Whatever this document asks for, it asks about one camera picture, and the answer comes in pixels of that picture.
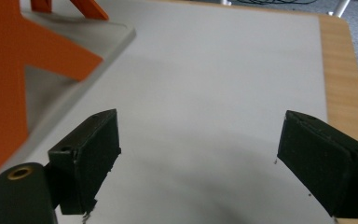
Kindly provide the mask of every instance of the orange object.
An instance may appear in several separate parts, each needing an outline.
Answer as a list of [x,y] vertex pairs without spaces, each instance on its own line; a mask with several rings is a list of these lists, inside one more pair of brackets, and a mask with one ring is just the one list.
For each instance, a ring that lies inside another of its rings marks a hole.
[[19,0],[0,1],[0,165],[28,136],[24,66],[82,80],[102,58],[24,19]]
[[51,0],[31,0],[32,11],[51,13]]
[[[109,20],[109,16],[94,0],[71,0],[79,11],[88,19]],[[31,0],[32,11],[51,12],[51,0]]]

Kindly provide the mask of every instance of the white surface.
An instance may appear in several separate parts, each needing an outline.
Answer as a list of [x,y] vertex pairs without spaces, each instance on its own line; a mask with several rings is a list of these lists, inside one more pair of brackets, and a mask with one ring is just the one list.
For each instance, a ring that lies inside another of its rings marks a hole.
[[88,223],[333,223],[274,164],[287,109],[326,120],[316,17],[98,2],[137,38],[26,159],[46,163],[83,119],[117,108],[123,154]]

